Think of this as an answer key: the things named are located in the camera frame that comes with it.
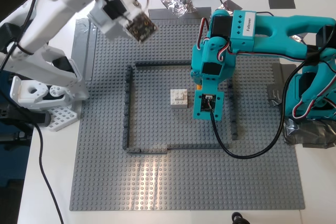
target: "gray lego baseplate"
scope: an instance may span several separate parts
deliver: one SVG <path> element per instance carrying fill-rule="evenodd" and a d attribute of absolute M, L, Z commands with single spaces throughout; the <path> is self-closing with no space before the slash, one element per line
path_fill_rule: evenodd
<path fill-rule="evenodd" d="M 190 67 L 139 67 L 138 62 L 190 61 L 200 19 L 154 22 L 159 31 L 144 45 L 126 38 L 108 41 L 97 32 L 70 210 L 303 209 L 295 149 L 282 136 L 268 153 L 251 160 L 233 159 L 216 148 L 197 149 L 217 143 L 211 122 L 192 118 L 195 84 Z M 267 85 L 274 82 L 271 66 L 277 62 L 237 57 L 234 77 L 219 87 L 223 91 L 231 87 L 217 127 L 234 153 L 261 150 L 277 130 L 279 111 L 267 98 Z M 133 79 L 127 86 L 130 68 Z M 187 109 L 170 108 L 170 89 L 188 89 Z M 123 135 L 128 109 L 127 153 Z M 138 149 L 161 150 L 161 154 L 137 154 Z"/>

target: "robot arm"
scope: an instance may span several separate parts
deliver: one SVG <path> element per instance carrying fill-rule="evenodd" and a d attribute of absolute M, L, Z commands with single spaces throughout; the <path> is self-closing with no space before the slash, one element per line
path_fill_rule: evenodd
<path fill-rule="evenodd" d="M 0 23 L 0 33 L 5 38 L 0 41 L 0 62 L 20 32 L 31 1 L 28 0 Z M 68 106 L 89 96 L 76 64 L 68 60 L 61 50 L 47 43 L 76 12 L 92 1 L 37 0 L 20 47 L 14 50 L 5 66 L 7 71 L 34 80 L 21 81 L 15 77 L 10 96 L 18 104 L 31 110 L 45 110 Z M 143 42 L 156 30 L 137 0 L 95 0 L 89 16 L 110 39 L 128 34 Z"/>
<path fill-rule="evenodd" d="M 191 76 L 196 84 L 202 85 L 202 89 L 195 92 L 194 118 L 210 120 L 212 110 L 215 119 L 221 120 L 224 93 L 217 87 L 233 75 L 236 55 L 281 57 L 303 62 L 316 56 L 319 48 L 298 43 L 290 36 L 316 33 L 317 45 L 322 46 L 334 25 L 332 18 L 259 16 L 250 11 L 235 11 L 230 17 L 224 10 L 215 11 L 206 38 L 202 42 L 199 39 L 193 47 Z M 320 60 L 328 61 L 332 68 L 335 67 L 336 47 L 328 47 L 319 59 L 311 58 L 315 66 L 304 67 L 303 74 L 296 74 L 292 79 L 287 92 L 287 116 L 315 119 L 334 116 L 335 73 L 326 64 L 319 63 Z"/>

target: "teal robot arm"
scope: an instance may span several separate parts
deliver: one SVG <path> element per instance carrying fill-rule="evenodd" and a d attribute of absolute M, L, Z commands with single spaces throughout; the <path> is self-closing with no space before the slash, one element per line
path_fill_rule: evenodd
<path fill-rule="evenodd" d="M 218 90 L 218 85 L 233 76 L 237 55 L 302 62 L 316 55 L 319 47 L 304 45 L 290 36 L 315 33 L 325 41 L 335 20 L 309 16 L 273 17 L 242 10 L 234 11 L 232 17 L 225 10 L 216 10 L 207 35 L 201 41 L 203 24 L 206 24 L 204 20 L 192 51 L 191 77 L 201 87 L 195 91 L 194 118 L 210 120 L 212 110 L 215 120 L 220 121 L 225 94 Z M 302 73 L 291 80 L 286 96 L 286 116 L 336 120 L 336 75 L 328 65 L 319 63 L 326 61 L 336 69 L 335 48 L 329 45 L 318 62 L 304 67 Z"/>

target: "label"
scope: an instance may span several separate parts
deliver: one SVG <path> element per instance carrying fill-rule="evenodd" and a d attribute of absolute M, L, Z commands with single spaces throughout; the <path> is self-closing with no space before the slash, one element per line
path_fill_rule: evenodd
<path fill-rule="evenodd" d="M 254 20 L 256 19 L 256 13 L 246 12 L 243 27 L 243 36 L 253 36 Z"/>

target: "table surface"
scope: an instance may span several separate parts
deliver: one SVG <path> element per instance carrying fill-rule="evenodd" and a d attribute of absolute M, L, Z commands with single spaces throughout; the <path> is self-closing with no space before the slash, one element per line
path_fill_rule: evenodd
<path fill-rule="evenodd" d="M 232 0 L 243 9 L 269 10 L 268 0 Z M 193 0 L 195 7 L 210 6 L 215 10 L 219 0 Z M 295 0 L 296 9 L 271 10 L 277 16 L 310 15 L 336 18 L 334 0 Z M 50 41 L 70 57 L 75 22 L 85 17 L 92 4 L 76 14 Z M 163 8 L 160 0 L 150 0 L 149 8 Z M 305 41 L 314 44 L 314 35 Z M 231 223 L 233 211 L 87 211 L 69 210 L 70 193 L 76 156 L 79 122 L 59 132 L 43 130 L 43 166 L 59 203 L 65 223 Z M 59 223 L 50 193 L 42 178 L 39 165 L 39 138 L 34 133 L 21 200 L 19 224 Z M 336 148 L 328 150 L 296 146 L 303 188 L 304 210 L 240 211 L 251 224 L 316 224 L 334 223 L 336 219 Z"/>

